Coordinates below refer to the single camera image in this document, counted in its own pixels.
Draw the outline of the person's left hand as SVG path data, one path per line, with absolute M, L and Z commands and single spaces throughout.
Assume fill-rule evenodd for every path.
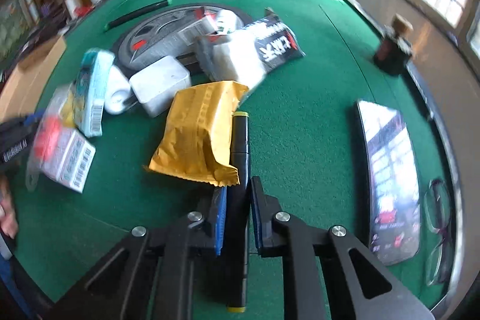
M 18 222 L 16 220 L 16 211 L 11 195 L 8 179 L 1 174 L 0 180 L 1 190 L 1 232 L 11 239 L 15 239 L 18 233 Z

